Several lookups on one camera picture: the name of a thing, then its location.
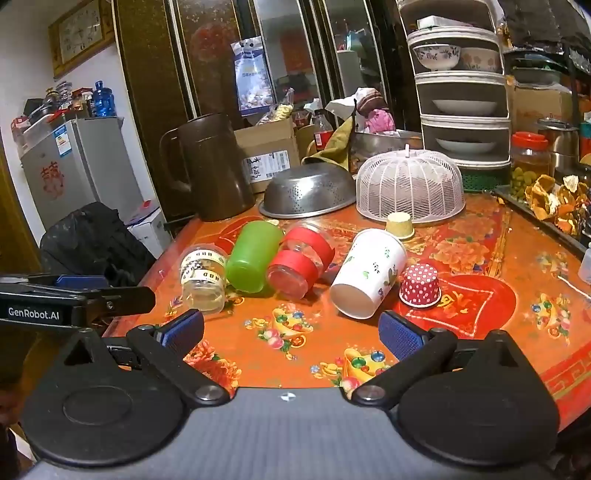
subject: red bottle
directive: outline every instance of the red bottle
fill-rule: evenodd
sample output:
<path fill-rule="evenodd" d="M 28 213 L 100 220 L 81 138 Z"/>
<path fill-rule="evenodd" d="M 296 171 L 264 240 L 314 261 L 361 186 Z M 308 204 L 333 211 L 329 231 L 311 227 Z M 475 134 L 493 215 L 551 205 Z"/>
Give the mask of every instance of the red bottle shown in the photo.
<path fill-rule="evenodd" d="M 317 110 L 314 112 L 313 125 L 316 150 L 324 150 L 335 130 L 322 113 L 322 110 Z"/>

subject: white paper cup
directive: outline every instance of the white paper cup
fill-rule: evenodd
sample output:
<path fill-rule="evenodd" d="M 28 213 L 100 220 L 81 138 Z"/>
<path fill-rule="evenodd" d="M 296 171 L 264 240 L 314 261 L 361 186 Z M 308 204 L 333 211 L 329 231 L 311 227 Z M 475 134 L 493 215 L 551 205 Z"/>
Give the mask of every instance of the white paper cup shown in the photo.
<path fill-rule="evenodd" d="M 406 266 L 402 242 L 385 230 L 359 232 L 330 287 L 330 299 L 346 316 L 368 319 Z"/>

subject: plastic bag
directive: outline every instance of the plastic bag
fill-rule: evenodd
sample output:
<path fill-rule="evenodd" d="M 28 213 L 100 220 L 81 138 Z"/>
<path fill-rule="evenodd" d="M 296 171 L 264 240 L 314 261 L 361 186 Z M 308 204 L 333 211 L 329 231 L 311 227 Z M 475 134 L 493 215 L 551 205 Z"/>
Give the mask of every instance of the plastic bag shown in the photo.
<path fill-rule="evenodd" d="M 242 116 L 263 113 L 273 104 L 273 89 L 260 37 L 232 44 L 238 107 Z"/>
<path fill-rule="evenodd" d="M 289 118 L 294 109 L 294 89 L 290 88 L 281 103 L 273 105 L 271 109 L 256 124 L 262 125 L 269 122 L 278 122 Z"/>

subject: printed label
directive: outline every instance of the printed label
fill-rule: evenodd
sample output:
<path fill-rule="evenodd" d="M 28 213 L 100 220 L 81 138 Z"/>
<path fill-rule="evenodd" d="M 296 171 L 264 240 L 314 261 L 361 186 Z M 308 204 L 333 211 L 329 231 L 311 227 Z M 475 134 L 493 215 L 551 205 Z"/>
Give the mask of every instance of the printed label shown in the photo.
<path fill-rule="evenodd" d="M 49 310 L 43 307 L 10 305 L 6 311 L 9 320 L 17 320 L 26 323 L 38 323 L 40 325 L 62 325 L 63 315 L 61 310 Z"/>
<path fill-rule="evenodd" d="M 194 269 L 189 265 L 184 271 L 181 277 L 181 285 L 185 284 L 190 280 L 206 281 L 223 287 L 223 280 L 219 274 L 211 270 Z"/>
<path fill-rule="evenodd" d="M 329 142 L 330 137 L 332 137 L 333 132 L 320 132 L 319 134 L 314 134 L 314 141 L 316 142 L 317 150 L 324 150 L 326 144 Z"/>
<path fill-rule="evenodd" d="M 271 180 L 279 172 L 290 168 L 290 158 L 287 150 L 281 150 L 245 158 L 243 166 L 246 176 L 250 178 L 250 183 L 256 183 Z"/>
<path fill-rule="evenodd" d="M 60 128 L 56 128 L 53 131 L 53 136 L 56 139 L 57 151 L 60 157 L 64 157 L 72 151 L 72 145 L 70 144 L 70 137 L 66 132 L 66 126 L 62 125 Z"/>
<path fill-rule="evenodd" d="M 204 249 L 195 250 L 187 254 L 187 256 L 183 258 L 183 261 L 181 262 L 181 271 L 183 271 L 190 263 L 194 263 L 197 260 L 211 260 L 215 263 L 219 263 L 223 267 L 226 266 L 226 259 L 223 257 L 223 255 L 220 255 L 213 250 Z"/>

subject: dried orange peel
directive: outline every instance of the dried orange peel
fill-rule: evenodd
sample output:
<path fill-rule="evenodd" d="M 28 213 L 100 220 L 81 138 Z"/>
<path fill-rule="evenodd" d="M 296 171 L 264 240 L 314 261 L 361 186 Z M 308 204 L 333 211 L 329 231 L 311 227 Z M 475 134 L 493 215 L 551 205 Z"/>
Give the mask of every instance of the dried orange peel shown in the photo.
<path fill-rule="evenodd" d="M 566 178 L 565 185 L 542 175 L 525 189 L 525 199 L 538 220 L 551 220 L 568 235 L 578 235 L 577 218 L 585 216 L 589 188 L 576 176 Z"/>

